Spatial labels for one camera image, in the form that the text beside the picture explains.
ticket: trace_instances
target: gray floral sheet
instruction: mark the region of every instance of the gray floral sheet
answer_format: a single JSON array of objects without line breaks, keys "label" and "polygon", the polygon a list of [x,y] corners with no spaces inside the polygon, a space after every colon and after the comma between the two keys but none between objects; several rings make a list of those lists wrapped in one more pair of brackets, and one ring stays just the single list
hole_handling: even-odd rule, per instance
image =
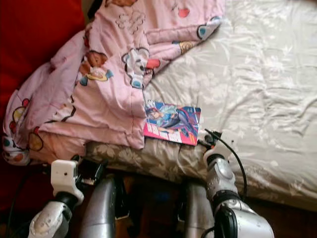
[{"label": "gray floral sheet", "polygon": [[[248,195],[317,211],[317,4],[227,0],[224,23],[173,61],[146,99],[202,108],[204,128],[234,133]],[[143,150],[91,143],[109,167],[171,181],[204,178],[202,146],[146,139]],[[242,188],[233,157],[230,164]]]}]

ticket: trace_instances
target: blanket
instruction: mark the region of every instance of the blanket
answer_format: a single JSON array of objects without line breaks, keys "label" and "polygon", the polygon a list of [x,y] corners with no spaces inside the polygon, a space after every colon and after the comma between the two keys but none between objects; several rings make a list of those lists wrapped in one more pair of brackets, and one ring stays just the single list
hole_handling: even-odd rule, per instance
[{"label": "blanket", "polygon": [[223,11],[223,0],[104,0],[94,21],[11,96],[4,158],[71,159],[89,141],[143,148],[143,88],[207,39]]}]

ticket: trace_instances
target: red sofa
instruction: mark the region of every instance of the red sofa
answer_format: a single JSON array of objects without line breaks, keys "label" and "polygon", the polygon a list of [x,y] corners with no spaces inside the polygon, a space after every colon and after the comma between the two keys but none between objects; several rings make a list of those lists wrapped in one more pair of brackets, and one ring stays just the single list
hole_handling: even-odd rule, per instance
[{"label": "red sofa", "polygon": [[[13,91],[75,33],[85,27],[81,0],[0,2],[0,123]],[[10,208],[23,175],[35,167],[15,167],[0,158],[0,212]],[[40,209],[52,197],[47,175],[31,176],[16,202],[21,211]]]}]

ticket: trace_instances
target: floor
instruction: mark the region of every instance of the floor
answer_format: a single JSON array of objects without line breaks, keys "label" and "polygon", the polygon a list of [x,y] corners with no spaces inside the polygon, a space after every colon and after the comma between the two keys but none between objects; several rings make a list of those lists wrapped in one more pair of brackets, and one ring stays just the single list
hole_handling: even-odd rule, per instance
[{"label": "floor", "polygon": [[[127,175],[124,179],[134,208],[141,211],[138,238],[174,238],[175,203],[179,186],[156,178]],[[247,203],[271,224],[275,238],[317,238],[317,213],[254,199]],[[77,237],[86,204],[79,207],[70,227]],[[116,223],[116,238],[128,238],[124,221]]]}]

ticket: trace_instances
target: comic book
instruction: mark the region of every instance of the comic book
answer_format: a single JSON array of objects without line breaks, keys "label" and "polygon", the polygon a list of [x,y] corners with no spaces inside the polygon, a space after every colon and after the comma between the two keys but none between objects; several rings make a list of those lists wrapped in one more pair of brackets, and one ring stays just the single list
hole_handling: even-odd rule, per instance
[{"label": "comic book", "polygon": [[147,100],[144,135],[188,145],[197,145],[200,108]]}]

